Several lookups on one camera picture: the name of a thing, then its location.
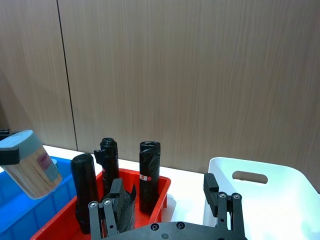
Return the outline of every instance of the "rolled black garbage bag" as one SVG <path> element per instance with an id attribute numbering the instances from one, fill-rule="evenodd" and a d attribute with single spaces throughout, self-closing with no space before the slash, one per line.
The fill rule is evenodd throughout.
<path id="1" fill-rule="evenodd" d="M 88 204 L 99 201 L 94 158 L 89 153 L 76 156 L 71 161 L 71 172 L 76 191 L 75 216 L 84 234 L 90 233 Z"/>
<path id="2" fill-rule="evenodd" d="M 158 179 L 160 171 L 160 143 L 144 141 L 140 143 L 140 210 L 151 214 L 158 200 Z"/>
<path id="3" fill-rule="evenodd" d="M 119 178 L 117 142 L 111 137 L 103 138 L 100 150 L 93 153 L 96 163 L 102 166 L 103 195 L 106 195 L 110 192 L 113 180 Z"/>
<path id="4" fill-rule="evenodd" d="M 133 230 L 135 228 L 136 186 L 133 185 L 130 193 L 124 189 L 121 178 L 115 179 L 113 183 L 114 188 L 111 188 L 110 193 L 103 197 L 102 202 L 104 202 L 105 199 L 112 199 L 114 196 L 118 196 L 117 211 L 114 215 L 117 230 L 119 233 Z"/>

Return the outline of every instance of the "brown wood grain wall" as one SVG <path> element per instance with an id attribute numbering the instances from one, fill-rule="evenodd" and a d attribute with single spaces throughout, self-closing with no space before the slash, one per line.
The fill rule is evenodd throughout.
<path id="1" fill-rule="evenodd" d="M 320 1 L 59 0 L 78 148 L 206 172 L 225 156 L 320 190 Z"/>
<path id="2" fill-rule="evenodd" d="M 56 0 L 0 0 L 0 128 L 76 149 Z"/>

